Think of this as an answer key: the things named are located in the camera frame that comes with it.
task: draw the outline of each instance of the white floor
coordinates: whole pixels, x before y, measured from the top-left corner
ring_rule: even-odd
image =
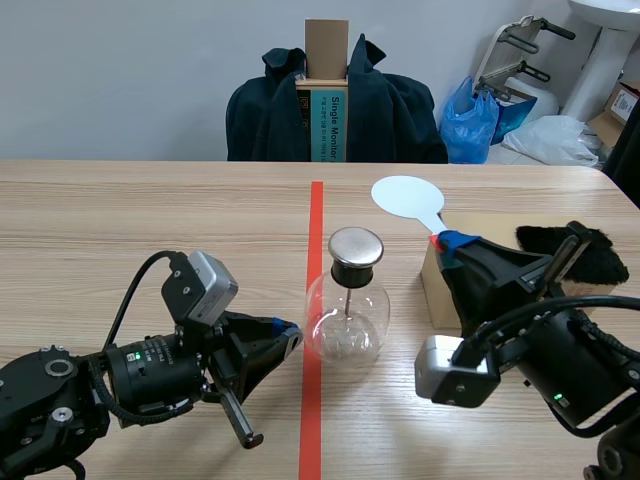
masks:
[[[494,145],[489,150],[489,159],[487,165],[540,165],[546,166],[544,163],[535,160],[527,155],[503,147],[501,143]]]

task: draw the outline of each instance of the white plastic bag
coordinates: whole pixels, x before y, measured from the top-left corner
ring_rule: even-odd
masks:
[[[547,165],[593,167],[597,155],[578,140],[584,127],[575,118],[552,115],[507,133],[502,143]]]

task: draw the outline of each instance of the black fuzzy material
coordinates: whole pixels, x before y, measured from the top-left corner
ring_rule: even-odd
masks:
[[[591,229],[593,240],[571,267],[565,278],[576,283],[619,285],[629,279],[613,243],[600,230]],[[571,235],[567,227],[518,227],[516,238],[522,249],[531,253],[553,255],[565,238]]]

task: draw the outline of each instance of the clear glass jar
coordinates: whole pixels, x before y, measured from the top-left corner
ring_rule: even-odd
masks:
[[[389,330],[387,291],[373,278],[382,241],[369,230],[347,228],[329,240],[330,271],[309,289],[305,342],[323,360],[373,363]]]

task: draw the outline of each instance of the silver cap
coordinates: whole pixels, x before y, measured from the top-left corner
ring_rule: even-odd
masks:
[[[345,267],[370,268],[382,259],[384,245],[370,230],[347,227],[331,235],[329,253]]]

